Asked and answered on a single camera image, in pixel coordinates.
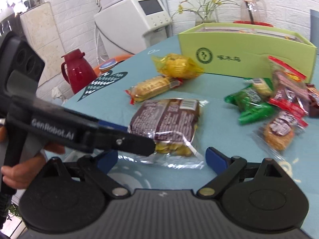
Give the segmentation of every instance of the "yellow flower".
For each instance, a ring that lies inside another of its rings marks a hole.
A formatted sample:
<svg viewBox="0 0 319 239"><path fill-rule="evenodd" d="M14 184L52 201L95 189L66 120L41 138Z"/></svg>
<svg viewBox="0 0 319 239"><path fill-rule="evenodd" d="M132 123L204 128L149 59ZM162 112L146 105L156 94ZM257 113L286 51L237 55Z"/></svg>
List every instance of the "yellow flower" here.
<svg viewBox="0 0 319 239"><path fill-rule="evenodd" d="M178 5L178 13L182 14L183 13L183 6L181 4Z"/></svg>

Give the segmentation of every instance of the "finger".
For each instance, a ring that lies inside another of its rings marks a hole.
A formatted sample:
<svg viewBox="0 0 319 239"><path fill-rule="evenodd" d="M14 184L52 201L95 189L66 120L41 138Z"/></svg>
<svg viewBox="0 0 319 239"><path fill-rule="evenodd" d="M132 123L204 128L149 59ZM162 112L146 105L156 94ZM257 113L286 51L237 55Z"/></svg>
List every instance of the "finger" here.
<svg viewBox="0 0 319 239"><path fill-rule="evenodd" d="M14 180L8 178L7 176L3 176L2 180L9 187L11 187L13 189L17 189L17 190L26 189L31 183L31 182L29 182L29 183L17 182L17 181L14 181Z"/></svg>
<svg viewBox="0 0 319 239"><path fill-rule="evenodd" d="M49 143L44 147L44 149L47 150L47 151L50 151L50 152L52 152L52 153L59 154L59 155L65 154L64 146L61 146L61 145L56 144L56 143L51 143L51 142L49 142Z"/></svg>
<svg viewBox="0 0 319 239"><path fill-rule="evenodd" d="M7 176L11 180L17 182L31 182L34 177L45 165L46 160L41 153L38 153L35 157L21 163L14 167L2 166L1 172L4 176Z"/></svg>
<svg viewBox="0 0 319 239"><path fill-rule="evenodd" d="M7 130L5 127L0 127L0 142L2 142L7 136Z"/></svg>

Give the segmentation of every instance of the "white heart outline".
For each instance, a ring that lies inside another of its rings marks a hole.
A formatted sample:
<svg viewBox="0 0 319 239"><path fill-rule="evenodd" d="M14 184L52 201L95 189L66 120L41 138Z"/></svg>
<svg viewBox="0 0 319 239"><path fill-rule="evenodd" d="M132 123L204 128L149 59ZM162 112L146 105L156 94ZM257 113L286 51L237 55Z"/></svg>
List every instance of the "white heart outline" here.
<svg viewBox="0 0 319 239"><path fill-rule="evenodd" d="M160 49L157 49L157 50L153 49L153 50L150 50L147 54L148 54L148 55L149 55L149 54L153 54L153 53L158 52L158 51L160 51Z"/></svg>

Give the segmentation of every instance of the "light blue tablecloth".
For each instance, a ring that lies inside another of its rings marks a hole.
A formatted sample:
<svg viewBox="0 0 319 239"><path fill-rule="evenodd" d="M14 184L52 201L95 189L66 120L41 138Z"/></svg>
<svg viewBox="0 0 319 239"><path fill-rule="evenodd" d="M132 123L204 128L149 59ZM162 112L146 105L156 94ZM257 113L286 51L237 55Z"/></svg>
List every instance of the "light blue tablecloth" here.
<svg viewBox="0 0 319 239"><path fill-rule="evenodd" d="M127 75L111 85L89 94L79 100L84 91L71 98L65 107L101 120L127 126L138 109L138 105L130 105L130 98L124 90L157 75L151 61L151 55L164 56L168 53L180 53L177 37L167 39L124 63L113 68L113 73L127 72ZM319 60L313 83L319 85ZM252 138L252 133L261 123L239 126L238 111L223 98L244 87L243 79L204 74L195 80L187 81L183 86L157 96L161 98L197 98L209 101L203 114L203 135L200 143L203 148L213 146L227 156L240 155L249 162L261 162L267 157ZM292 178L307 195L310 211L303 229L313 238L319 238L319 119L307 119L309 127L306 132L296 138L285 156L291 163ZM118 164L109 174L112 178L135 188L153 189L193 189L197 191L216 174L209 168L169 169L132 163L119 159Z"/></svg>

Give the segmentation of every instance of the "black straw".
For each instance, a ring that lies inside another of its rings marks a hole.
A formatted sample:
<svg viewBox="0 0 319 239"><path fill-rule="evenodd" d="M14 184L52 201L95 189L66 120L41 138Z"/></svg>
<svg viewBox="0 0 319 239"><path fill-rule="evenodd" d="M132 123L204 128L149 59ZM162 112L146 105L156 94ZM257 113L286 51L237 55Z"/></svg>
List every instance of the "black straw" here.
<svg viewBox="0 0 319 239"><path fill-rule="evenodd" d="M245 1L245 0L244 0L244 2L246 3L246 7L247 7L247 10L248 10L248 13L249 13L249 17L250 17L251 24L255 24L255 23L254 23L253 14L251 13L251 10L249 10L248 2Z"/></svg>

